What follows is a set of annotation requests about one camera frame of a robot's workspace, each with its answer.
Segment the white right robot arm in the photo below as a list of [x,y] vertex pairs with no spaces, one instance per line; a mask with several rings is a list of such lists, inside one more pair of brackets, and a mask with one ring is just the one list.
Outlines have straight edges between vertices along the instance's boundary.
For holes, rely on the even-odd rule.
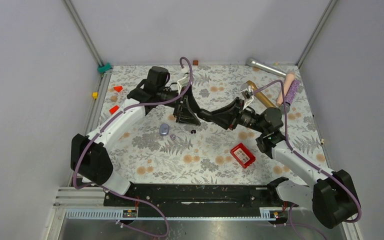
[[322,168],[294,149],[286,133],[280,130],[284,122],[278,108],[269,107],[257,114],[247,109],[243,100],[236,98],[220,109],[199,108],[195,113],[198,118],[226,130],[243,126],[260,132],[256,138],[258,149],[304,180],[304,185],[286,178],[272,181],[270,186],[274,188],[266,193],[271,205],[279,206],[284,201],[297,204],[311,210],[328,229],[342,222],[355,223],[361,218],[362,207],[350,174],[345,170]]

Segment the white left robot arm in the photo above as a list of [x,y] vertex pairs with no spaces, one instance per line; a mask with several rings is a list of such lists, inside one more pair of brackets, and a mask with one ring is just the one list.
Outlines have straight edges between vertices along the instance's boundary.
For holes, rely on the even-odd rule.
[[186,96],[193,82],[192,67],[181,69],[183,78],[175,82],[177,90],[167,86],[170,73],[166,68],[153,66],[144,78],[127,95],[120,106],[105,122],[86,135],[77,134],[71,141],[70,168],[73,177],[78,174],[90,183],[116,194],[116,199],[124,206],[132,204],[135,192],[131,182],[117,173],[110,159],[109,151],[115,142],[159,105],[175,107]]

